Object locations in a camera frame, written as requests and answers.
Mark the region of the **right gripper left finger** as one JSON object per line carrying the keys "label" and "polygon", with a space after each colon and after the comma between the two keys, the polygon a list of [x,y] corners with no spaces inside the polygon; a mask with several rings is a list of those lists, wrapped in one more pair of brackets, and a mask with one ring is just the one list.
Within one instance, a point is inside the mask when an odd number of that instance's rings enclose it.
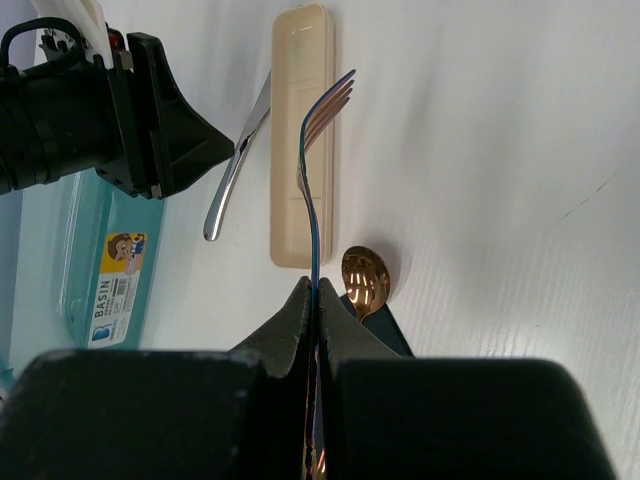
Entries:
{"label": "right gripper left finger", "polygon": [[57,349],[1,411],[5,479],[300,479],[311,285],[225,351]]}

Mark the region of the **copper spoon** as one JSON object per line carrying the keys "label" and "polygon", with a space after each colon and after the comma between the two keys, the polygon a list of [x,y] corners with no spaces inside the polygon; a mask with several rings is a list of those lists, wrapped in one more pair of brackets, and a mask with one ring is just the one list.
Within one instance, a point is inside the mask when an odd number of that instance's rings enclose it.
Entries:
{"label": "copper spoon", "polygon": [[391,292],[390,271],[375,251],[361,245],[349,247],[342,257],[341,275],[360,323],[386,305]]}

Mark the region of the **black paper napkin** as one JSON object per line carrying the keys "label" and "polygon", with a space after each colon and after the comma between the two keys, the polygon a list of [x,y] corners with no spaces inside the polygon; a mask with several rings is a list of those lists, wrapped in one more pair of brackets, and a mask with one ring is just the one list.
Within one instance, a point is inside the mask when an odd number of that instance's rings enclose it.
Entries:
{"label": "black paper napkin", "polygon": [[395,363],[415,358],[388,306],[383,306],[360,323],[347,295],[340,299],[353,317],[340,326],[341,335],[336,338],[335,347],[340,361]]}

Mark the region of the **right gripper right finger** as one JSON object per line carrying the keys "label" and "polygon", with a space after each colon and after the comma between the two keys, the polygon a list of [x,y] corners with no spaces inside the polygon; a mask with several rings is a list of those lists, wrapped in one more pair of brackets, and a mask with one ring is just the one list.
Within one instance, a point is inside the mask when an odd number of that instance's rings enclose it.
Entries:
{"label": "right gripper right finger", "polygon": [[531,358],[395,353],[318,289],[331,479],[611,479],[579,385]]}

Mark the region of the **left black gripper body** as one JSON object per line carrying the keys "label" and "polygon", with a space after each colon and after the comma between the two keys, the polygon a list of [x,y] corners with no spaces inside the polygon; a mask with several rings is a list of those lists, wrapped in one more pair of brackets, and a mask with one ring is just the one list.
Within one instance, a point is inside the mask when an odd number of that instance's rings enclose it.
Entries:
{"label": "left black gripper body", "polygon": [[105,54],[87,45],[57,17],[4,34],[3,194],[93,169],[129,196],[165,199],[233,156],[181,94],[159,38],[108,29]]}

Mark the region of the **iridescent fork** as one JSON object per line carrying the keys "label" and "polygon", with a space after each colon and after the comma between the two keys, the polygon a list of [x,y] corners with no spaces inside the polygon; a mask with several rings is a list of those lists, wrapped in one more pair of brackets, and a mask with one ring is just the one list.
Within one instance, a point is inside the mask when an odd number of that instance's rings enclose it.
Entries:
{"label": "iridescent fork", "polygon": [[315,415],[317,404],[317,387],[319,378],[318,338],[319,338],[319,273],[320,273],[320,232],[319,221],[312,191],[308,179],[306,154],[319,136],[329,127],[337,115],[350,100],[353,90],[356,69],[352,69],[334,83],[314,103],[304,117],[299,136],[298,188],[302,193],[309,217],[311,236],[311,297],[309,327],[309,367],[305,407],[304,427],[304,479],[314,479],[314,451],[315,451]]}

